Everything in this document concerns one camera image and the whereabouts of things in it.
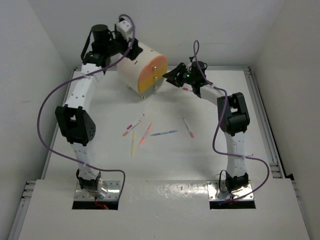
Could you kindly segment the white round drawer cabinet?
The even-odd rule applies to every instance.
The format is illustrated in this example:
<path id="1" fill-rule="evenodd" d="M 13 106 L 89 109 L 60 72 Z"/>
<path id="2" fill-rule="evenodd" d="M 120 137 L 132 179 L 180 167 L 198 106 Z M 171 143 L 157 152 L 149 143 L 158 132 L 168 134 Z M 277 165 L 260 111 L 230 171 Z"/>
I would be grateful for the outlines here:
<path id="1" fill-rule="evenodd" d="M 136 59 L 123 58 L 116 66 L 119 79 L 134 90 L 141 99 L 152 95 L 163 83 L 168 71 L 168 59 L 142 42 L 142 52 Z"/>

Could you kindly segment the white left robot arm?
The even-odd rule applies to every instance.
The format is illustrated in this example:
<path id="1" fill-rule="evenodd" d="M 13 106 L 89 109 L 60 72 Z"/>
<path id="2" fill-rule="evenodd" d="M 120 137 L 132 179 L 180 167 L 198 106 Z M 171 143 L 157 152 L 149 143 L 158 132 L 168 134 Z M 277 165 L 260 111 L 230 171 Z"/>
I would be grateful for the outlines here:
<path id="1" fill-rule="evenodd" d="M 143 51 L 132 36 L 133 29 L 133 25 L 124 19 L 115 24 L 113 31 L 104 24 L 91 27 L 80 55 L 82 79 L 76 82 L 64 105 L 55 109 L 60 132 L 70 143 L 79 162 L 76 172 L 79 185 L 91 194 L 100 194 L 106 187 L 100 170 L 91 168 L 95 161 L 92 140 L 96 125 L 89 115 L 89 107 L 111 57 L 121 54 L 135 60 Z"/>

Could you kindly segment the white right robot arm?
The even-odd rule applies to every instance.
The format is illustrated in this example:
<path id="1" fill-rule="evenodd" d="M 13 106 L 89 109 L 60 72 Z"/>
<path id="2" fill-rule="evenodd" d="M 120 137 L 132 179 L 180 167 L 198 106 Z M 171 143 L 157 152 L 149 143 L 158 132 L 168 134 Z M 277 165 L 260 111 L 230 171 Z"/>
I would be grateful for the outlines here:
<path id="1" fill-rule="evenodd" d="M 185 84 L 190 85 L 196 96 L 217 106 L 218 129 L 224 133 L 227 144 L 225 186 L 231 193 L 249 183 L 245 166 L 244 140 L 250 117 L 244 95 L 241 92 L 228 95 L 223 89 L 208 83 L 204 79 L 207 68 L 208 65 L 202 61 L 194 61 L 190 66 L 180 63 L 163 77 L 178 88 Z"/>

